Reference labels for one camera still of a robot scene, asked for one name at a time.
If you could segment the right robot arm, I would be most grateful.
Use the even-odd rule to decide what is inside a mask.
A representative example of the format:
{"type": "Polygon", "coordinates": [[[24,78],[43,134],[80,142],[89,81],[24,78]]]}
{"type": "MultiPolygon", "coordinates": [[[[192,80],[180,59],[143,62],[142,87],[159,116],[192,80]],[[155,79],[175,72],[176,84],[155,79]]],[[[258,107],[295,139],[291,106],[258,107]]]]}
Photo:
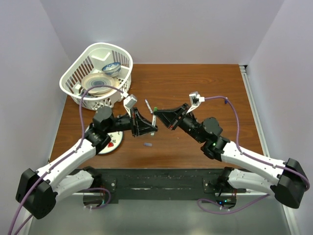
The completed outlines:
{"type": "Polygon", "coordinates": [[[233,188],[246,188],[273,195],[283,205],[297,209],[309,181],[301,164],[292,158],[287,161],[271,159],[240,146],[222,136],[223,129],[214,118],[198,122],[189,106],[183,104],[174,109],[157,110],[154,115],[170,130],[182,129],[202,144],[201,151],[210,159],[240,166],[247,173],[227,170],[218,180],[223,192],[233,188]]]}

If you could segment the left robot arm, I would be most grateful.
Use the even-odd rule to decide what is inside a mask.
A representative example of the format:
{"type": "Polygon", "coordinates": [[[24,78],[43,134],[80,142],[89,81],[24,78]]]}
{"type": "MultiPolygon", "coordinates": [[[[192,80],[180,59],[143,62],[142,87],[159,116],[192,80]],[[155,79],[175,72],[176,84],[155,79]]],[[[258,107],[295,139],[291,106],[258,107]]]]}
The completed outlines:
{"type": "Polygon", "coordinates": [[[53,162],[34,171],[27,169],[21,175],[16,200],[36,219],[49,214],[57,202],[71,194],[101,188],[101,175],[87,168],[72,175],[83,162],[96,156],[110,142],[110,133],[130,130],[133,136],[157,131],[157,126],[144,118],[136,107],[123,116],[114,117],[108,106],[98,108],[82,138],[53,162]]]}

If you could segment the white green pen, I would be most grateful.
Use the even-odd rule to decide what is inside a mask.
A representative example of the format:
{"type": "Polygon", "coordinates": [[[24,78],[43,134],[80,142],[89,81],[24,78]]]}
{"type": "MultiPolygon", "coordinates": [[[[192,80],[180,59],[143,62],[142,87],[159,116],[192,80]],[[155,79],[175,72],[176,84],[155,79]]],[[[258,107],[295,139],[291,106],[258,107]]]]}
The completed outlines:
{"type": "Polygon", "coordinates": [[[153,118],[152,118],[153,127],[156,127],[156,120],[157,120],[157,117],[156,117],[156,115],[153,114],[153,118]]]}

